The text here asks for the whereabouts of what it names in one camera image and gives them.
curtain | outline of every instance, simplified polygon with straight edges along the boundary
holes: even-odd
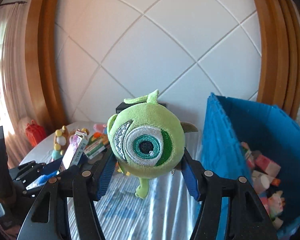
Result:
[[[18,129],[18,122],[27,116],[22,91],[25,69],[22,56],[22,19],[25,4],[0,6],[0,126],[3,126],[9,168],[18,166],[31,146]]]

embroidered teeth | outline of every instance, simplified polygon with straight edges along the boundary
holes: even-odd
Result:
[[[114,147],[117,150],[117,153],[120,155],[121,159],[123,159],[126,163],[128,162],[123,151],[123,140],[125,137],[125,134],[132,124],[133,120],[129,120],[123,125],[119,127],[119,129],[116,131],[114,135]]]

metal screw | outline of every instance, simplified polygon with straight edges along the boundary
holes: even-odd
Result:
[[[49,179],[49,183],[53,184],[57,181],[57,178],[56,177],[52,177]]]
[[[204,174],[207,176],[207,177],[211,177],[213,175],[213,172],[212,171],[205,171]]]
[[[91,171],[84,171],[82,173],[82,176],[84,176],[84,177],[89,177],[90,175],[91,175]]]
[[[241,183],[246,183],[247,182],[247,179],[245,178],[245,177],[239,177],[239,181],[241,182]]]

plush toy leg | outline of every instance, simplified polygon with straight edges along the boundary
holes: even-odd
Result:
[[[136,197],[145,198],[149,193],[149,179],[139,178],[140,186],[136,189]]]

blue box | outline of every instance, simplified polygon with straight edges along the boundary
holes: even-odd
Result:
[[[277,106],[212,93],[203,130],[202,165],[220,177],[245,176],[252,183],[242,141],[281,166],[278,190],[283,191],[286,203],[280,216],[284,222],[277,233],[281,238],[300,224],[300,127]],[[227,205],[224,198],[217,239],[224,237]]]

